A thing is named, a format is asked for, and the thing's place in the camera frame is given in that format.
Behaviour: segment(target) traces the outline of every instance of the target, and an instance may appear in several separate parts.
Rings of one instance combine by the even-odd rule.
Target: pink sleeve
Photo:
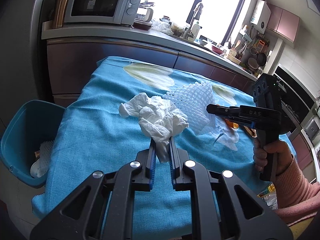
[[[276,177],[273,182],[276,188],[279,208],[286,208],[306,201],[320,192],[320,184],[311,184],[302,174],[297,161],[293,158],[289,168]]]
[[[294,158],[273,183],[279,207],[275,212],[289,226],[315,216],[320,210],[320,184],[309,183]]]

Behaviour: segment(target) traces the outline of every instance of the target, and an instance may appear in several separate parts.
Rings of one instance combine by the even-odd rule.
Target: microwave dial
[[[132,15],[132,14],[134,14],[135,13],[135,10],[133,9],[133,8],[129,8],[128,10],[127,10],[127,15]]]
[[[138,0],[130,0],[130,3],[131,3],[131,4],[137,4],[137,3],[138,3]]]

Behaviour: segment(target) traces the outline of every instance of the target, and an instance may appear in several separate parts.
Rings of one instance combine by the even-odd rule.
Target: faucet
[[[191,22],[190,22],[190,27],[183,33],[183,36],[182,36],[183,39],[187,40],[188,37],[193,38],[193,33],[191,32],[191,28],[192,28],[193,22],[195,20],[199,20],[200,15],[202,13],[202,8],[203,8],[203,3],[199,2],[196,5],[195,9],[193,10],[194,13],[193,13],[193,17],[192,17]]]

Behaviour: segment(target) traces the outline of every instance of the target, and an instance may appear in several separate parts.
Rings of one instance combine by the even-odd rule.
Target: blue plastic basket
[[[40,188],[47,173],[40,178],[30,175],[35,152],[44,141],[54,140],[65,108],[40,100],[25,103],[12,118],[0,144],[0,158],[9,171],[25,184]]]

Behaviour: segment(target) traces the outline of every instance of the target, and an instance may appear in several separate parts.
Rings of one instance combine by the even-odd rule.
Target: water heater
[[[267,2],[258,0],[251,18],[251,23],[258,32],[264,34],[270,15],[271,11],[267,5]]]

